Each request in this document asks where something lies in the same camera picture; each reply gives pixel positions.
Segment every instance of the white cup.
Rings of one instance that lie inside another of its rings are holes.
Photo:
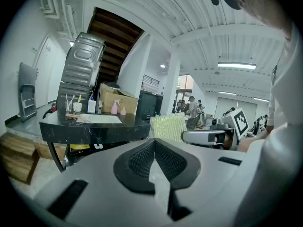
[[[82,103],[74,103],[74,111],[75,112],[81,112],[82,110]]]

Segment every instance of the toothbrush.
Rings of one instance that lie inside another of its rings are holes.
[[[70,109],[70,107],[69,107],[69,104],[68,104],[68,100],[67,100],[67,94],[65,94],[65,97],[66,97],[66,109]]]
[[[75,95],[72,96],[72,99],[71,99],[70,103],[68,104],[68,108],[70,108],[71,102],[74,99],[74,97],[75,97]]]

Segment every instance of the table leg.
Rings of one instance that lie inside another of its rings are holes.
[[[47,145],[48,145],[48,147],[49,147],[49,150],[50,150],[50,152],[51,152],[51,154],[52,154],[53,160],[55,161],[55,163],[56,163],[56,165],[57,165],[59,171],[60,171],[60,172],[63,172],[63,171],[64,171],[64,168],[63,168],[63,166],[62,166],[62,164],[61,164],[61,162],[60,162],[60,160],[59,160],[59,158],[58,158],[57,152],[56,152],[56,150],[55,150],[55,146],[54,146],[53,143],[51,143],[51,142],[48,142]]]

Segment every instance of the ceiling light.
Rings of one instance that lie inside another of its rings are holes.
[[[225,93],[225,94],[237,95],[237,94],[235,94],[235,93],[228,93],[228,92],[222,92],[222,91],[218,91],[218,93]]]
[[[257,97],[254,97],[254,99],[259,100],[259,101],[263,101],[263,102],[269,102],[269,100],[265,100],[265,99],[261,99],[261,98],[257,98]]]
[[[252,69],[252,70],[254,70],[256,68],[256,64],[220,62],[220,63],[218,63],[218,67],[242,68],[242,69]]]

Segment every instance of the stair step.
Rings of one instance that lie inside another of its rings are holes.
[[[30,184],[39,155],[31,140],[6,133],[0,137],[0,160],[11,177]]]

